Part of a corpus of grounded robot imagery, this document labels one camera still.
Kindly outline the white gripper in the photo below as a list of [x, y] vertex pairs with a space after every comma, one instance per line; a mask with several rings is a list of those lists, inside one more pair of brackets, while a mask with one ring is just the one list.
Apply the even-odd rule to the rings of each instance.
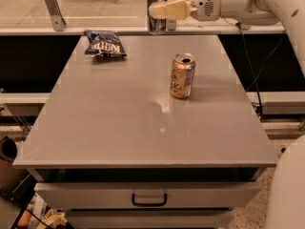
[[197, 21], [215, 21], [219, 18], [219, 6], [220, 0], [162, 1], [149, 6], [149, 16], [154, 19], [185, 20], [191, 15]]

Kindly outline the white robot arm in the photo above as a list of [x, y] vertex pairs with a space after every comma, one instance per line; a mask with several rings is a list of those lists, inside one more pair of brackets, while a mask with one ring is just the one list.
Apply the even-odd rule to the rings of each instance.
[[[232, 18], [242, 24], [281, 23], [305, 74], [305, 0], [152, 0], [154, 19], [214, 21]], [[305, 135], [281, 155], [274, 170], [266, 229], [305, 229]]]

